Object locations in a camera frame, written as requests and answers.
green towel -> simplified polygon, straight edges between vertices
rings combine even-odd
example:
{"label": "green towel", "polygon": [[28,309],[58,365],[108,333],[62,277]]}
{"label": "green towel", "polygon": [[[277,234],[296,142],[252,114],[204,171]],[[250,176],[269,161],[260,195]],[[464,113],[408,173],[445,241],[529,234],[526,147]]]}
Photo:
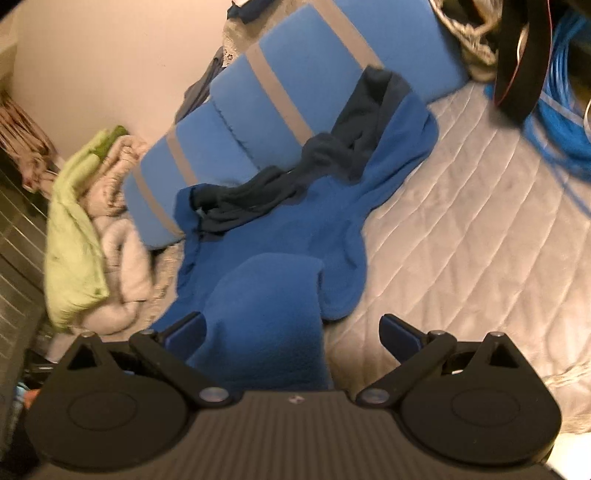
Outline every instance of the green towel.
{"label": "green towel", "polygon": [[49,318],[60,330],[72,324],[79,312],[109,297],[100,241],[77,200],[112,144],[126,133],[121,129],[111,134],[98,132],[66,162],[53,187],[47,219],[45,295]]}
{"label": "green towel", "polygon": [[115,143],[115,140],[117,140],[119,137],[123,137],[124,135],[128,134],[129,132],[125,127],[117,125],[117,127],[115,127],[115,129],[109,134],[105,141],[101,143],[101,145],[96,147],[91,153],[94,153],[100,158],[101,161],[103,161],[106,158],[107,153],[109,153],[109,150]]}

dark navy cloth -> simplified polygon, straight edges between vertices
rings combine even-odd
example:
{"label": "dark navy cloth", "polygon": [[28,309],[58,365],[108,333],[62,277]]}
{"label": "dark navy cloth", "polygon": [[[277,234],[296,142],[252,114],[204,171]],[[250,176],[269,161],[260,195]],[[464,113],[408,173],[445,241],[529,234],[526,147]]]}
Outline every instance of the dark navy cloth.
{"label": "dark navy cloth", "polygon": [[192,84],[184,94],[183,103],[178,107],[174,116],[174,123],[179,123],[188,114],[202,106],[209,97],[209,86],[215,77],[224,71],[223,47],[219,47],[207,70],[201,78]]}
{"label": "dark navy cloth", "polygon": [[358,182],[392,113],[410,91],[406,82],[391,79],[387,70],[367,68],[332,132],[310,139],[292,170],[267,167],[239,187],[194,187],[191,206],[201,213],[200,230],[223,233],[244,225],[282,202],[298,198],[322,176]]}
{"label": "dark navy cloth", "polygon": [[[363,223],[431,153],[438,137],[432,114],[402,78],[367,73],[356,91],[363,82],[378,82],[372,91],[381,94],[361,99],[359,108],[348,103],[344,112],[350,112],[353,130],[337,136],[337,123],[332,134],[321,134],[324,140],[334,136],[332,147],[346,139],[340,148],[323,150],[326,142],[309,141],[325,164],[337,167],[312,175],[305,191],[223,235],[201,230],[191,207],[193,188],[177,196],[175,219],[186,234],[178,299],[154,328],[162,331],[201,312],[200,329],[182,339],[176,354],[226,388],[330,385],[322,320],[348,315],[363,292]],[[352,161],[332,157],[344,151]]]}
{"label": "dark navy cloth", "polygon": [[254,22],[275,0],[248,0],[241,7],[232,2],[228,8],[228,18],[240,18],[242,23]]}

blue rope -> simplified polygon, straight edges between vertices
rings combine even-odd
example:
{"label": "blue rope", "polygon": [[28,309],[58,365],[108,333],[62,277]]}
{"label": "blue rope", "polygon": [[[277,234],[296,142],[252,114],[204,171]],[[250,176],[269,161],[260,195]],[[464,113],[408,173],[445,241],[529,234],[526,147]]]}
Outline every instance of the blue rope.
{"label": "blue rope", "polygon": [[[568,71],[570,42],[586,25],[584,16],[569,10],[556,26],[543,92],[534,112],[525,120],[523,132],[541,153],[565,193],[591,218],[591,209],[574,192],[562,173],[564,170],[578,179],[591,182],[590,132],[585,131],[581,112],[577,109]],[[559,154],[539,139],[535,129],[536,119]]]}

mattress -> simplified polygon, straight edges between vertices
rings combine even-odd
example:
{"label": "mattress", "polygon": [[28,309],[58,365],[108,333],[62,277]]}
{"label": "mattress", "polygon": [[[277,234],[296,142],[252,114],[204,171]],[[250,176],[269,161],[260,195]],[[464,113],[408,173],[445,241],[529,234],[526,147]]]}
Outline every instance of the mattress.
{"label": "mattress", "polygon": [[591,430],[591,221],[482,85],[431,109],[440,140],[366,221],[365,292],[326,328],[335,384],[356,393],[397,366],[379,342],[384,313],[459,340],[502,330],[557,399],[563,431]]}

beige wall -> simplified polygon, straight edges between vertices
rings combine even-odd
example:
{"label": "beige wall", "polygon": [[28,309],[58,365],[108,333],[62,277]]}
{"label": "beige wall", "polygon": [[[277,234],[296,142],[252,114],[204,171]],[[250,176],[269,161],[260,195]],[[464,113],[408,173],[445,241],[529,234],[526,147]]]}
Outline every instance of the beige wall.
{"label": "beige wall", "polygon": [[149,142],[222,42],[230,0],[28,0],[12,94],[63,157],[115,124]]}
{"label": "beige wall", "polygon": [[14,58],[17,52],[18,13],[15,8],[0,21],[0,87],[6,86],[14,68]]}

